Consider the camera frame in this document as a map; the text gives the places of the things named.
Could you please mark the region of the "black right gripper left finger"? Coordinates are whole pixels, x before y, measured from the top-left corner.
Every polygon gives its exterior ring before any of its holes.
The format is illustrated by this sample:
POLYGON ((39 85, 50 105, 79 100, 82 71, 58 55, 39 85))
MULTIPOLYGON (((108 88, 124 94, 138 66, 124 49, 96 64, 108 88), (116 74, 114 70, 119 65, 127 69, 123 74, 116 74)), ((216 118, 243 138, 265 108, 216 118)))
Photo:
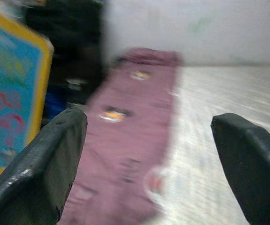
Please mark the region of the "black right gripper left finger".
POLYGON ((0 175, 0 225, 57 225, 85 142, 86 114, 66 109, 0 175))

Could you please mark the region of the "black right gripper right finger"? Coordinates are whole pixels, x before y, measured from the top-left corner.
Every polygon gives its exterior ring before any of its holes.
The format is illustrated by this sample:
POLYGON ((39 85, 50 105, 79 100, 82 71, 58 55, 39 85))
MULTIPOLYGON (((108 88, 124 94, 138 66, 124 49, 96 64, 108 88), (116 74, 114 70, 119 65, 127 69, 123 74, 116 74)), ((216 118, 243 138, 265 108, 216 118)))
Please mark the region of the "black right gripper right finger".
POLYGON ((270 133, 234 113, 211 129, 227 181, 250 225, 270 225, 270 133))

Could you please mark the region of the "black fabric heap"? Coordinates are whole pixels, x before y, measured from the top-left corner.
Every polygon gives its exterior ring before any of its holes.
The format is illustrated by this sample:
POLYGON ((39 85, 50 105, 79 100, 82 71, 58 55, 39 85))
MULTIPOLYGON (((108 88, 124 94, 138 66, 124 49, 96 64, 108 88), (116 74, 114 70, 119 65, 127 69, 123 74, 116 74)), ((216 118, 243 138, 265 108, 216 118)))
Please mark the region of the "black fabric heap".
POLYGON ((105 0, 46 0, 26 10, 25 22, 54 47, 48 90, 65 95, 66 108, 85 108, 104 79, 101 35, 105 0))

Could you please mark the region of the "blue fabric item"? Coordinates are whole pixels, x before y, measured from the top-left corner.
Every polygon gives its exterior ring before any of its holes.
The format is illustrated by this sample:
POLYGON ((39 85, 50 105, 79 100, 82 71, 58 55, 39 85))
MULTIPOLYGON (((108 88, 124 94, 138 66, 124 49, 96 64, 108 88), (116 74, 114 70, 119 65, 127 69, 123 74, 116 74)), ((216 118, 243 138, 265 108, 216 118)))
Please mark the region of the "blue fabric item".
POLYGON ((52 119, 66 109, 65 95, 60 90, 48 90, 45 98, 45 115, 52 119))

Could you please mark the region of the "pink cartoon print blanket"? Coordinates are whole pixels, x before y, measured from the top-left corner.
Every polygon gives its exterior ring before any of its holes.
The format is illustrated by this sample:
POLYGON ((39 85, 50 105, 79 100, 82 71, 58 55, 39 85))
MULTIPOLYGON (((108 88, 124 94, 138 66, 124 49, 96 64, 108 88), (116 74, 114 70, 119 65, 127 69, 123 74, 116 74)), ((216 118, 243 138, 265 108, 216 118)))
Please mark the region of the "pink cartoon print blanket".
POLYGON ((163 162, 173 112, 176 52, 135 48, 90 98, 83 153, 57 225, 140 225, 156 206, 145 177, 163 162))

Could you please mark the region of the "blue yellow children's book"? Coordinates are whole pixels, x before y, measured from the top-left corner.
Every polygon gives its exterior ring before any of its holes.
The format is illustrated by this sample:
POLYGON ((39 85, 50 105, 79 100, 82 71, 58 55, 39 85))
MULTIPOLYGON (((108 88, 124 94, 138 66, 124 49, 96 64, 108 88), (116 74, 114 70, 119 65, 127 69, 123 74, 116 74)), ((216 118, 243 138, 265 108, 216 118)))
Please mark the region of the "blue yellow children's book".
POLYGON ((39 131, 54 48, 0 13, 0 175, 39 131))

